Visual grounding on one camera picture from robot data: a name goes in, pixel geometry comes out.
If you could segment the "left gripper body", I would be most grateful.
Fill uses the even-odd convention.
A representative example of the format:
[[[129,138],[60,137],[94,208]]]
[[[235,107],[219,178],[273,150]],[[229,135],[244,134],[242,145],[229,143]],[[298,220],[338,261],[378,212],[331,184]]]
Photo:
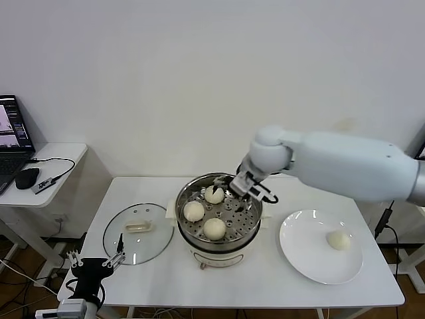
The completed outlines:
[[[85,301],[100,301],[98,293],[104,278],[113,275],[113,268],[103,266],[105,258],[83,258],[82,266],[71,268],[72,275],[77,279],[71,299],[84,299]]]

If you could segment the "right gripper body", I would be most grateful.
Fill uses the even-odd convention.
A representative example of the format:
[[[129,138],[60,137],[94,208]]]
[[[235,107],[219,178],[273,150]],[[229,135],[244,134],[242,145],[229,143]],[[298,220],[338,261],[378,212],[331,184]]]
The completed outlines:
[[[229,188],[240,197],[249,195],[255,200],[261,200],[261,191],[256,187],[256,184],[262,180],[262,172],[239,172],[230,182]]]

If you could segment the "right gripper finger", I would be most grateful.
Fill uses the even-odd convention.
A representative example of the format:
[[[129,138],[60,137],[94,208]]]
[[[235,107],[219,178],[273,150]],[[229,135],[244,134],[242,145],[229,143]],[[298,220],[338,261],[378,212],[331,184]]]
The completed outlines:
[[[251,197],[241,197],[238,199],[238,202],[235,204],[235,213],[241,213],[243,211],[249,211],[252,207],[252,198]]]
[[[234,194],[234,191],[230,188],[230,183],[233,179],[233,175],[220,175],[216,177],[214,179],[214,192],[216,193],[219,189],[221,189],[224,193],[229,192]]]

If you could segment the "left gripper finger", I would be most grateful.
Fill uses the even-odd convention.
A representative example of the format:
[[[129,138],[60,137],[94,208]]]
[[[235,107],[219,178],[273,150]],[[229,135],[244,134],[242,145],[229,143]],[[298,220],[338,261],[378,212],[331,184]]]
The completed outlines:
[[[78,251],[68,251],[66,255],[72,268],[82,266],[82,259]]]
[[[116,252],[110,256],[106,261],[102,263],[103,267],[118,267],[126,258],[126,253],[124,251],[124,240],[123,240],[123,234],[120,234]]]

